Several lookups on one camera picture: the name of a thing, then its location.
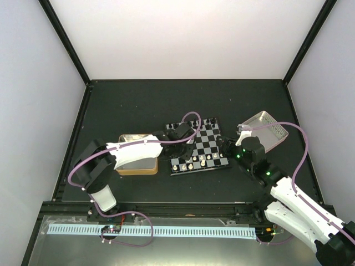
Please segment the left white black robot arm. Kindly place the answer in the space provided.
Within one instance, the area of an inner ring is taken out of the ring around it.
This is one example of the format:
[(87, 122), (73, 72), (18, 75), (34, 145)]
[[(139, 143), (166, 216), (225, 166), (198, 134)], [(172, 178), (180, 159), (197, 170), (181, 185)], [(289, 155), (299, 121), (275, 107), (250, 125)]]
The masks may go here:
[(188, 127), (156, 131), (126, 142), (101, 144), (94, 140), (74, 163), (68, 183), (85, 191), (99, 208), (99, 214), (106, 221), (113, 221), (119, 215), (119, 207), (109, 186), (111, 173), (136, 161), (186, 155), (191, 152), (196, 134), (196, 130)]

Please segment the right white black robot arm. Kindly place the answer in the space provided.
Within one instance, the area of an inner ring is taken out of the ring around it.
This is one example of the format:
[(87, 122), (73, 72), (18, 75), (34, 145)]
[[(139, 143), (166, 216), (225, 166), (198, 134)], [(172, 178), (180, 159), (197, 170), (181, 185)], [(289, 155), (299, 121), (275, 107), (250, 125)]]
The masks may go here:
[(281, 226), (308, 246), (321, 265), (354, 263), (354, 222), (344, 223), (294, 185), (292, 178), (267, 159), (258, 137), (219, 136), (217, 146), (223, 157), (234, 158), (264, 190), (252, 209), (256, 222)]

